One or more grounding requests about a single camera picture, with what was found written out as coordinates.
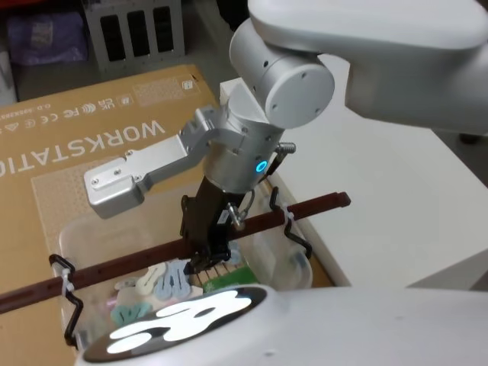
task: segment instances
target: gray storage crate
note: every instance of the gray storage crate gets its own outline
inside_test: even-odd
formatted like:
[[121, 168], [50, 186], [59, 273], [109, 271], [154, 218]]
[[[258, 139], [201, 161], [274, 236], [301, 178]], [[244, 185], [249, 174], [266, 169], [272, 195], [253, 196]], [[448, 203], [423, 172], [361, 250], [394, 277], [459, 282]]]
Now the gray storage crate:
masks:
[[131, 73], [185, 54], [181, 0], [88, 0], [84, 6], [102, 73]]

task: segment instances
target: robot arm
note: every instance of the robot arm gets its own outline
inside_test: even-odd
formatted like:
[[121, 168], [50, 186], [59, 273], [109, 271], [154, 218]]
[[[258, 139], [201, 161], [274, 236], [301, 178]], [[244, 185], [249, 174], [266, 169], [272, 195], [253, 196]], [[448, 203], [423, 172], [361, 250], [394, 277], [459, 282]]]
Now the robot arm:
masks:
[[219, 111], [197, 110], [179, 135], [85, 174], [90, 205], [110, 217], [205, 156], [197, 196], [181, 201], [190, 271], [229, 258], [230, 225], [240, 227], [238, 207], [272, 153], [286, 152], [282, 133], [330, 102], [318, 54], [351, 63], [345, 104], [364, 117], [488, 132], [488, 15], [474, 0], [249, 0], [249, 10], [230, 46], [248, 88]]
[[363, 117], [488, 132], [488, 15], [475, 0], [249, 0], [268, 44], [351, 63]]

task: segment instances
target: cardboard box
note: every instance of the cardboard box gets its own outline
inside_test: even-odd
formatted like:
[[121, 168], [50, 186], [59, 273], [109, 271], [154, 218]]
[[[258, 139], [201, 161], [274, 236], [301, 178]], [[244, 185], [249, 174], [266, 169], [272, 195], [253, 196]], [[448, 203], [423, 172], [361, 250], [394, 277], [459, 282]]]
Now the cardboard box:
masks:
[[[0, 110], [0, 292], [52, 276], [59, 231], [89, 210], [82, 173], [179, 131], [213, 95], [194, 66], [177, 66]], [[201, 167], [154, 187], [201, 179]], [[0, 316], [0, 364], [69, 365], [59, 303]]]

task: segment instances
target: floor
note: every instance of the floor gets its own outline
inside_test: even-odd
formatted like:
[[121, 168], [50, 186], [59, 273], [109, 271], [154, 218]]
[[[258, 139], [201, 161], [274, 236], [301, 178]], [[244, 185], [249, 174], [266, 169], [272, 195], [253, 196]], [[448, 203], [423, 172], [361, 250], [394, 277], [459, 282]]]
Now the floor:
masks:
[[[149, 67], [148, 71], [181, 63], [193, 63], [203, 73], [213, 93], [218, 96], [219, 84], [237, 77], [228, 57], [232, 32], [220, 18], [214, 0], [183, 0], [182, 13], [186, 55], [155, 64]], [[85, 63], [15, 66], [13, 71], [20, 100], [92, 85], [107, 79], [98, 72], [93, 52]], [[488, 187], [488, 138], [482, 139], [476, 145], [465, 145], [456, 133], [437, 134]]]

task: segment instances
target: white clothespin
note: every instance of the white clothespin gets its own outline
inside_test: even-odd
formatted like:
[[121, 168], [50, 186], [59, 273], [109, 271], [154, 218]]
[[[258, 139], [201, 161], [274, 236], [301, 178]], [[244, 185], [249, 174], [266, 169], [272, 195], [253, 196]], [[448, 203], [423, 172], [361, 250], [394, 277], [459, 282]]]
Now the white clothespin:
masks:
[[178, 260], [168, 263], [168, 271], [161, 277], [154, 289], [158, 300], [164, 301], [171, 297], [185, 299], [191, 293], [191, 286], [185, 274], [188, 260]]
[[159, 263], [147, 268], [147, 273], [136, 282], [136, 290], [139, 295], [147, 296], [153, 292], [159, 278], [166, 272], [166, 263]]

